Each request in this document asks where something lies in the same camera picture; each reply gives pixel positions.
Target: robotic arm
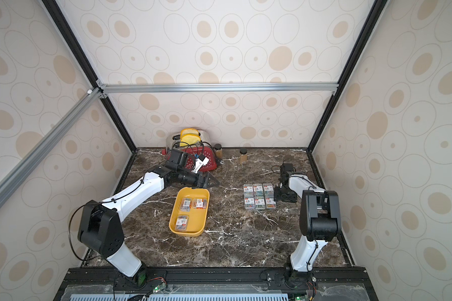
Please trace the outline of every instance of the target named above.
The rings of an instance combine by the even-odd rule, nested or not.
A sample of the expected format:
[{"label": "robotic arm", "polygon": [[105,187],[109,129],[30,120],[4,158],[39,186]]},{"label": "robotic arm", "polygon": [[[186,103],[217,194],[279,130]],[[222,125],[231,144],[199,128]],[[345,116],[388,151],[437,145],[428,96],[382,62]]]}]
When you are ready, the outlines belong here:
[{"label": "robotic arm", "polygon": [[194,173],[185,169],[187,156],[185,152],[172,149],[164,166],[152,167],[135,183],[102,202],[88,202],[82,211],[78,240],[99,253],[138,287],[147,280],[147,275],[143,263],[124,243],[121,225],[124,219],[172,183],[197,188],[219,185],[209,172]]},{"label": "robotic arm", "polygon": [[275,199],[296,202],[301,196],[301,238],[290,256],[291,268],[309,272],[321,248],[341,231],[340,204],[335,191],[318,187],[308,177],[295,172],[291,163],[280,166],[280,186],[275,188]]}]

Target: yellow tray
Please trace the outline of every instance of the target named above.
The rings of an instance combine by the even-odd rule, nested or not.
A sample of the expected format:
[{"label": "yellow tray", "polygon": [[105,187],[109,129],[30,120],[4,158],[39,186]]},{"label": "yellow tray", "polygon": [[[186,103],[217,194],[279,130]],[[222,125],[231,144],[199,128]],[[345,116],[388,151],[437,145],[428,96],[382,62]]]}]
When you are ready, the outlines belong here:
[{"label": "yellow tray", "polygon": [[[180,211],[181,200],[183,197],[193,198],[205,198],[207,204],[205,209],[192,208],[189,212]],[[179,190],[176,196],[176,202],[174,203],[173,212],[171,213],[171,219],[169,219],[169,230],[181,236],[196,237],[202,234],[204,226],[206,225],[206,217],[208,216],[209,208],[209,191],[203,188],[192,189],[190,187],[184,187]],[[175,231],[176,221],[178,215],[187,215],[187,228],[186,231]]]}]

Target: glass jar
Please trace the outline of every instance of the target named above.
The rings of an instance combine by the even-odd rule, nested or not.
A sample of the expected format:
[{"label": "glass jar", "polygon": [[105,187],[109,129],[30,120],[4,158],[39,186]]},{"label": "glass jar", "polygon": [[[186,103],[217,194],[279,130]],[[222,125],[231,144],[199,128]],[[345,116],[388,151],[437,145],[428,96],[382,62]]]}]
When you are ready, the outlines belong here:
[{"label": "glass jar", "polygon": [[248,160],[248,150],[246,148],[240,148],[240,164],[246,163]]},{"label": "glass jar", "polygon": [[222,160],[223,159],[223,147],[221,144],[216,143],[214,145],[214,154],[216,155],[216,158]]}]

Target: marble countertop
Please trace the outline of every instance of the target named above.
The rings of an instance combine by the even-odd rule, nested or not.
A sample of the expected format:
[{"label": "marble countertop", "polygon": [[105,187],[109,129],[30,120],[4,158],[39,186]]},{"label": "marble countertop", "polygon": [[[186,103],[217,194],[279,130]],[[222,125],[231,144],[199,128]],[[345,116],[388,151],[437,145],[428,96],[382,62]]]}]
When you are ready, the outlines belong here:
[{"label": "marble countertop", "polygon": [[[245,183],[279,183],[273,165],[293,163],[315,181],[305,151],[299,149],[248,149],[248,161],[239,164],[239,149],[224,149],[224,165],[212,171],[220,182],[210,188],[210,204],[204,233],[181,237],[169,230],[169,219],[179,185],[167,187],[134,210],[122,223],[129,249],[150,266],[269,266],[289,261],[301,237],[300,202],[277,202],[273,210],[246,210]],[[139,149],[124,187],[134,183],[151,166],[163,162],[160,149]],[[94,259],[88,266],[109,263]],[[317,267],[342,267],[345,260],[335,238],[323,248]]]}]

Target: wallpaper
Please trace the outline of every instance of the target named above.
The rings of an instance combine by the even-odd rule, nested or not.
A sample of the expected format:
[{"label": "wallpaper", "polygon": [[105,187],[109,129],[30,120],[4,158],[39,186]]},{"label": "wallpaper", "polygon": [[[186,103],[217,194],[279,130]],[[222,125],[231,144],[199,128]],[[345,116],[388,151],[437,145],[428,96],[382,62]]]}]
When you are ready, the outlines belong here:
[{"label": "wallpaper", "polygon": [[0,0],[0,181],[90,84],[33,0]]},{"label": "wallpaper", "polygon": [[336,81],[373,0],[57,0],[104,83]]},{"label": "wallpaper", "polygon": [[379,299],[452,300],[452,1],[390,3],[314,157]]},{"label": "wallpaper", "polygon": [[[95,101],[0,208],[0,301],[52,300],[68,268],[71,214],[113,194],[130,151],[100,101]],[[80,210],[72,220],[77,240]]]},{"label": "wallpaper", "polygon": [[184,128],[205,130],[224,147],[306,147],[330,91],[112,93],[138,147],[163,147]]}]

